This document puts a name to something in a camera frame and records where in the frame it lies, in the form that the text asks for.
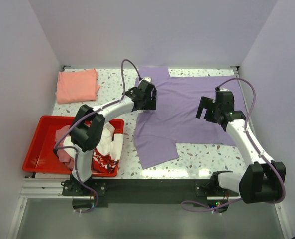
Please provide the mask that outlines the purple t shirt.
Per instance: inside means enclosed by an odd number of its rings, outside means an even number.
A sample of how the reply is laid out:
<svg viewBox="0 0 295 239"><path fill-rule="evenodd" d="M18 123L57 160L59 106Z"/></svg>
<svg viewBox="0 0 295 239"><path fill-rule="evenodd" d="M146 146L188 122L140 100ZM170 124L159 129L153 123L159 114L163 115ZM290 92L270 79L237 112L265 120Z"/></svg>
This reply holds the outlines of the purple t shirt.
<svg viewBox="0 0 295 239"><path fill-rule="evenodd" d="M196 118L201 98L214 98L228 76L172 77L166 67L141 67L139 73L157 90L156 109L138 114L134 132L143 169L177 159L177 143L235 146L219 125Z"/></svg>

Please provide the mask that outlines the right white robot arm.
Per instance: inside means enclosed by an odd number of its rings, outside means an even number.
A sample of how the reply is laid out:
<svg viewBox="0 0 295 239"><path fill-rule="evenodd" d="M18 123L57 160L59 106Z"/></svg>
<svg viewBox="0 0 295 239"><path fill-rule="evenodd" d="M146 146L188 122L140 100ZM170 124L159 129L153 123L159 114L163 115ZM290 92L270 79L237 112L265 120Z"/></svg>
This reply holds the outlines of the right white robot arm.
<svg viewBox="0 0 295 239"><path fill-rule="evenodd" d="M252 133L246 116L235 110L234 95L227 89L216 88L215 98L202 97L196 117L201 116L222 127L236 144L246 170L242 174L216 171L210 178L210 191L220 196L226 190L239 194L247 203L278 203L284 199L286 167L263 149Z"/></svg>

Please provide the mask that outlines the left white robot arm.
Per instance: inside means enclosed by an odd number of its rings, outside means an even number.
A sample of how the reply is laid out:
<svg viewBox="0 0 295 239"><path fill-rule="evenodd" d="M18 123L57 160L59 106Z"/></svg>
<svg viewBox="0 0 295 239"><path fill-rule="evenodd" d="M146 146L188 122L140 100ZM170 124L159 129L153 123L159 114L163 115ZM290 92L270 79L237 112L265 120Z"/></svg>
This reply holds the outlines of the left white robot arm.
<svg viewBox="0 0 295 239"><path fill-rule="evenodd" d="M79 195L86 195L91 190L91 164L93 152L101 140L103 127L111 120L137 110L156 109L157 90L150 77L144 77L137 87L122 95L120 100L100 106L82 105L69 130L54 146L54 151L72 149L75 152L72 175L76 179L74 190Z"/></svg>

